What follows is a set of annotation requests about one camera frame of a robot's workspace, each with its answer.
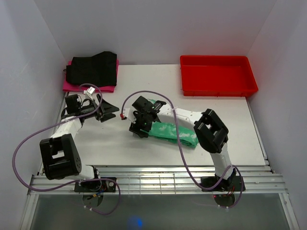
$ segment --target green towel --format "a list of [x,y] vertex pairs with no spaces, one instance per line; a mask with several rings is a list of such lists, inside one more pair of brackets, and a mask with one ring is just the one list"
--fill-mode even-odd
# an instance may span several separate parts
[[[177,134],[176,134],[176,126],[172,123],[160,123],[160,122],[153,122],[152,129],[149,131],[149,136],[160,139],[166,140],[171,143],[177,144]],[[179,126],[179,136],[181,144],[185,146],[189,146],[191,148],[195,148],[198,139],[196,137],[196,133],[188,128],[184,128]]]

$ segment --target white wall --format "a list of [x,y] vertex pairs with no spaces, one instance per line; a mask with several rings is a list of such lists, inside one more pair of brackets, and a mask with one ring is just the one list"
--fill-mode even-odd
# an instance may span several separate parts
[[[65,59],[33,0],[0,1],[0,229],[18,229],[27,189],[12,170],[18,143],[55,122],[62,98]],[[39,169],[39,141],[25,143],[17,156],[21,176],[30,182]]]
[[276,0],[35,0],[66,60],[104,50],[121,64],[246,55]]
[[269,161],[282,173],[301,229],[307,229],[307,3],[277,0],[253,44],[259,92],[250,99]]

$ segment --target red tray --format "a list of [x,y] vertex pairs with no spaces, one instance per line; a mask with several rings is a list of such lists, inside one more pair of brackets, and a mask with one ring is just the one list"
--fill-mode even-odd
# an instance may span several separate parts
[[245,56],[181,56],[185,96],[249,97],[258,87]]

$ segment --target wire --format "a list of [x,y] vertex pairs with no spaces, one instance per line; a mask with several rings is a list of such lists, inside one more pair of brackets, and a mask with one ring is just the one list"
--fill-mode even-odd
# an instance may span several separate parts
[[171,107],[172,107],[172,109],[173,109],[173,113],[174,113],[174,120],[175,120],[175,126],[176,126],[176,134],[177,134],[177,143],[178,143],[180,155],[181,155],[181,158],[182,158],[182,162],[183,162],[184,167],[186,168],[186,170],[187,170],[187,172],[188,172],[190,178],[191,178],[192,181],[195,183],[195,185],[197,185],[197,186],[198,186],[200,189],[202,189],[202,190],[206,190],[206,191],[213,190],[216,186],[219,185],[219,183],[222,181],[223,177],[226,175],[227,171],[228,171],[231,167],[234,167],[234,168],[237,170],[237,172],[239,173],[240,179],[241,179],[241,189],[240,189],[239,197],[238,197],[238,199],[234,202],[233,205],[231,205],[231,206],[229,206],[229,207],[224,207],[224,208],[232,208],[232,207],[236,206],[237,203],[240,201],[240,199],[241,199],[241,197],[242,197],[242,193],[243,193],[243,177],[242,177],[242,175],[241,175],[240,170],[239,170],[235,165],[229,165],[229,166],[225,169],[225,171],[223,172],[223,174],[221,175],[220,179],[215,183],[215,185],[213,185],[212,187],[209,187],[209,188],[206,188],[206,187],[201,186],[201,185],[196,181],[196,179],[193,177],[191,171],[189,170],[189,167],[188,167],[188,165],[187,165],[187,162],[186,162],[186,160],[185,160],[185,158],[184,158],[184,154],[183,154],[183,150],[182,150],[182,145],[181,145],[181,141],[180,141],[180,136],[179,136],[179,124],[178,124],[178,119],[177,119],[177,115],[176,115],[176,112],[175,112],[175,107],[174,107],[172,101],[171,101],[168,97],[166,97],[166,96],[164,96],[163,94],[160,94],[160,93],[158,93],[158,92],[149,91],[149,90],[142,90],[142,91],[134,92],[134,93],[130,94],[130,95],[124,100],[124,103],[123,103],[122,108],[121,108],[121,116],[123,116],[124,106],[125,106],[125,103],[127,102],[127,100],[128,100],[130,97],[132,97],[133,95],[136,95],[136,94],[142,93],[142,92],[148,92],[148,93],[153,93],[153,94],[159,95],[159,96],[165,98],[165,99],[170,103],[170,105],[171,105]]
[[[51,129],[51,128],[53,128],[53,127],[62,125],[62,124],[64,124],[64,123],[66,123],[66,122],[72,121],[72,120],[74,120],[74,119],[79,119],[79,118],[82,118],[82,117],[85,117],[85,116],[92,115],[93,113],[95,113],[95,112],[100,108],[100,105],[101,105],[101,103],[102,103],[102,101],[103,101],[101,90],[100,90],[97,86],[95,86],[95,85],[93,85],[93,84],[86,83],[86,84],[82,84],[82,85],[79,86],[79,90],[80,90],[80,91],[82,91],[82,90],[81,90],[81,87],[82,87],[82,86],[92,86],[92,87],[96,88],[96,89],[99,91],[100,95],[101,95],[101,99],[100,99],[100,101],[99,101],[99,105],[98,105],[92,112],[90,112],[90,113],[88,113],[88,114],[83,114],[83,115],[80,115],[80,116],[75,116],[75,117],[73,117],[73,118],[70,118],[70,119],[66,119],[66,120],[64,120],[64,121],[61,121],[61,122],[59,122],[59,123],[57,123],[57,124],[55,124],[55,125],[51,125],[51,126],[48,126],[48,127],[46,127],[46,128],[43,128],[43,129],[41,129],[41,130],[39,130],[39,131],[37,131],[37,132],[35,132],[35,133],[29,135],[28,137],[26,137],[24,140],[22,140],[22,141],[20,142],[20,144],[19,144],[19,145],[17,146],[17,148],[15,149],[14,154],[13,154],[13,157],[12,157],[12,167],[13,167],[13,171],[14,171],[14,173],[15,173],[17,179],[19,180],[19,182],[20,182],[23,186],[25,186],[26,188],[28,188],[28,189],[30,189],[30,190],[32,190],[32,191],[36,191],[36,192],[49,192],[49,191],[53,191],[53,190],[62,188],[62,187],[64,187],[64,186],[67,186],[67,185],[69,185],[69,184],[72,184],[72,183],[75,183],[75,182],[79,182],[79,181],[80,181],[80,180],[73,180],[73,181],[70,181],[70,182],[61,184],[61,185],[59,185],[59,186],[56,186],[56,187],[53,187],[53,188],[47,188],[47,189],[34,188],[34,187],[28,185],[28,184],[21,178],[21,176],[19,175],[19,173],[18,173],[18,171],[17,171],[17,168],[16,168],[16,155],[17,155],[17,152],[18,152],[18,150],[20,149],[20,147],[21,147],[28,139],[34,137],[35,135],[37,135],[37,134],[39,134],[39,133],[42,133],[42,132],[44,132],[44,131],[46,131],[46,130],[48,130],[48,129]],[[118,207],[118,205],[119,205],[119,203],[120,203],[120,188],[119,188],[118,183],[117,183],[116,181],[111,180],[111,179],[108,179],[108,178],[97,178],[97,179],[87,179],[87,180],[83,180],[83,182],[88,182],[88,181],[110,181],[110,182],[113,182],[113,183],[116,185],[116,187],[118,188],[118,202],[116,203],[115,207],[114,207],[111,211],[109,211],[109,212],[107,212],[107,213],[103,213],[103,212],[97,211],[97,212],[99,212],[99,214],[101,214],[101,215],[108,215],[108,214],[111,214],[112,212],[114,212],[115,209]]]

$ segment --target white tabletop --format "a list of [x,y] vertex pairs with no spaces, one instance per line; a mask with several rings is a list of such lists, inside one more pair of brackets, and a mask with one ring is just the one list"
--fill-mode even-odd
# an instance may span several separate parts
[[[164,94],[175,105],[191,111],[213,109],[229,129],[228,152],[235,165],[265,165],[257,134],[245,98],[185,97],[181,91],[179,65],[119,66],[118,85],[104,99],[121,107],[135,91],[151,90]],[[153,94],[137,94],[127,101],[130,107],[138,96],[161,99]],[[88,165],[182,166],[178,146],[155,138],[139,138],[129,132],[130,122],[116,118],[104,123],[85,121],[75,137],[79,155]],[[198,144],[183,148],[188,165],[213,165],[210,154]]]

